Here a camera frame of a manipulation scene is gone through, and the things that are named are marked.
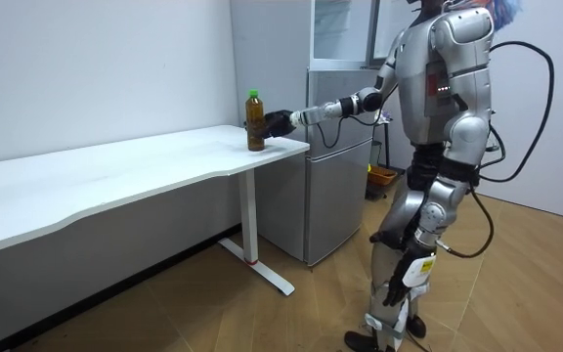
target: bottle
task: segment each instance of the bottle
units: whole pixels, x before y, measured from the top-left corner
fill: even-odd
[[[251,89],[249,91],[249,99],[245,103],[246,106],[246,132],[247,144],[252,152],[260,152],[264,150],[264,138],[258,138],[254,134],[266,127],[264,120],[264,105],[258,98],[258,91]]]

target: white stand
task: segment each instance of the white stand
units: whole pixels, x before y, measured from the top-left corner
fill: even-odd
[[[219,241],[219,244],[228,249],[235,256],[244,260],[253,270],[268,280],[286,296],[294,292],[294,286],[258,261],[258,233],[256,223],[255,205],[255,180],[253,169],[241,172],[238,175],[240,188],[240,211],[242,216],[242,246],[229,239]]]

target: wooden floor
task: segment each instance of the wooden floor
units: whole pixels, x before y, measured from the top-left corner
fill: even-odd
[[[421,342],[434,352],[563,351],[563,218],[483,201],[496,240],[479,259],[439,254],[420,301],[429,329]],[[388,208],[367,202],[360,231],[313,270],[260,241],[263,261],[295,285],[290,297],[216,245],[16,351],[349,351],[342,335],[363,331],[367,311],[368,236]],[[473,252],[487,233],[467,198],[444,239]]]

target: silver robot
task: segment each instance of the silver robot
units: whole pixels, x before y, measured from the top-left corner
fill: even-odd
[[[451,11],[443,0],[422,0],[418,19],[395,39],[374,87],[320,107],[265,116],[262,135],[278,137],[297,126],[377,111],[399,87],[404,130],[415,153],[390,212],[370,238],[365,319],[372,336],[347,332],[345,342],[354,351],[396,351],[406,330],[426,334],[418,289],[427,285],[437,247],[448,249],[440,238],[454,223],[486,151],[494,30],[484,8]]]

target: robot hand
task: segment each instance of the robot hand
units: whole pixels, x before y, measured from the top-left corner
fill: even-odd
[[[433,250],[428,249],[415,239],[410,239],[403,258],[397,264],[397,268],[388,283],[388,295],[383,301],[384,306],[394,307],[410,293],[411,288],[404,284],[404,276],[410,269],[411,264],[416,259],[423,259],[433,254]]]
[[[292,111],[289,110],[279,110],[265,114],[266,127],[258,131],[258,137],[266,139],[290,134],[296,128],[290,122],[291,115]]]

